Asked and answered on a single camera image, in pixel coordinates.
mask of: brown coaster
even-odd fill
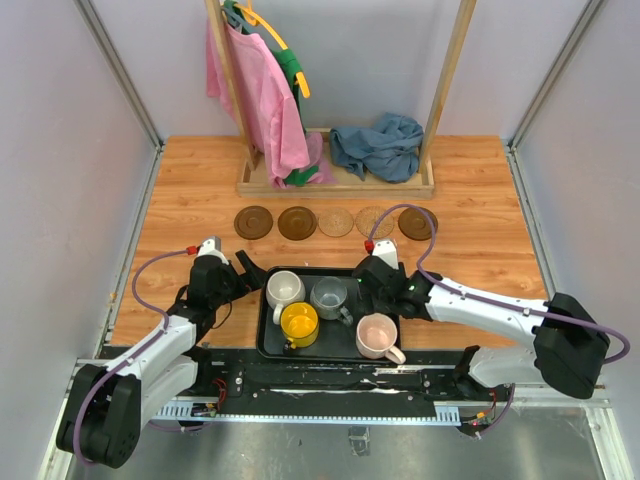
[[[433,220],[433,224],[438,231],[438,219],[434,213],[426,208],[423,208],[425,212]],[[431,238],[431,226],[424,216],[414,208],[407,208],[398,217],[398,227],[400,231],[404,233],[411,240],[429,240]]]
[[[236,233],[247,240],[264,237],[273,227],[273,217],[269,210],[258,205],[243,208],[236,215],[233,228]]]
[[[278,230],[289,240],[304,240],[316,231],[318,220],[304,207],[287,208],[278,218]]]
[[[344,208],[330,208],[320,214],[318,227],[328,237],[343,237],[353,228],[353,217]]]
[[[371,233],[371,229],[385,211],[386,210],[382,207],[365,207],[360,210],[358,215],[356,215],[356,227],[358,227],[360,233],[365,237],[368,237],[369,233]],[[387,217],[378,226],[373,238],[384,238],[388,236],[392,230],[393,217],[391,215],[387,215]]]

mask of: pink shirt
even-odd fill
[[[262,152],[269,181],[285,187],[284,179],[293,169],[305,170],[319,165],[311,183],[335,181],[328,162],[322,157],[319,133],[305,137],[295,98],[280,65],[259,34],[243,35],[227,25],[229,47],[238,73],[239,95],[249,123],[252,143]],[[211,27],[207,23],[207,95],[220,98],[225,111],[233,117],[231,98]]]

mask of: yellow mug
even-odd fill
[[[280,317],[280,328],[286,342],[284,352],[312,345],[318,338],[320,322],[315,309],[305,302],[292,303]]]

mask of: mug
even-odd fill
[[[318,338],[318,314],[308,303],[292,303],[282,312],[280,328],[285,338],[284,353],[294,348],[308,347]]]
[[[273,308],[273,323],[280,325],[282,310],[287,305],[304,301],[306,292],[300,277],[288,270],[271,275],[267,282],[267,303]]]
[[[353,324],[351,313],[344,306],[347,287],[337,277],[325,277],[311,289],[310,303],[325,320],[340,320],[347,327]]]
[[[362,317],[358,323],[356,346],[363,357],[377,359],[386,357],[402,365],[407,357],[394,344],[398,339],[398,328],[386,315],[374,313]]]

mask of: gray wall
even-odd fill
[[[559,289],[634,344],[604,380],[640,476],[638,24],[637,0],[605,5],[520,154]]]
[[[0,477],[31,479],[153,156],[71,0],[0,2],[0,45]]]
[[[204,0],[93,0],[164,136],[235,134],[205,96]],[[441,134],[509,137],[585,0],[481,0]],[[458,0],[254,0],[301,61],[306,125],[426,123]]]

